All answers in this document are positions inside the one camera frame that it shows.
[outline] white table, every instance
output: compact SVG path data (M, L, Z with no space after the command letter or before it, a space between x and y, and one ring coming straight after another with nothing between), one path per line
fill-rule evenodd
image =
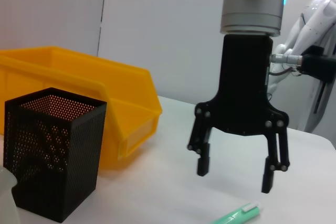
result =
M213 129L210 173L198 177L198 155L186 149L194 105L160 100L157 133L136 162L100 174L96 191L64 224L208 224L254 200L265 208L251 224L336 223L336 151L328 140L288 130L291 166L276 172L273 189L262 194L263 136ZM21 209L19 214L22 224L55 223Z

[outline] perforated metal container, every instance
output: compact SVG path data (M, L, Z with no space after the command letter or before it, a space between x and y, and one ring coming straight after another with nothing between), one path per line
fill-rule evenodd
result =
M63 222L96 188L106 102L49 88L5 103L18 207Z

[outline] silver metal cylinder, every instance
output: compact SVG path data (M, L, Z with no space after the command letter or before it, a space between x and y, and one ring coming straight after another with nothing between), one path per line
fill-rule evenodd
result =
M284 0L224 0L222 33L279 36Z
M300 66L302 65L302 56L274 54L270 56L270 61L272 63L285 63L287 65Z

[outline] pen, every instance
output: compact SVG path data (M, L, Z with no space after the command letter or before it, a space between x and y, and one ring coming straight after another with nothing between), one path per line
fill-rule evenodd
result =
M251 202L212 222L212 224L242 224L258 216L260 210L261 207L258 202Z

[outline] screw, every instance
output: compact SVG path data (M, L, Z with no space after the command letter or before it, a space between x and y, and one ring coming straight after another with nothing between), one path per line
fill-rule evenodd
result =
M265 126L266 126L266 128L271 128L272 127L272 122L271 121L266 121Z
M284 122L283 122L282 120L279 120L279 121L277 122L277 126L278 126L278 127L283 127L283 126L284 126Z

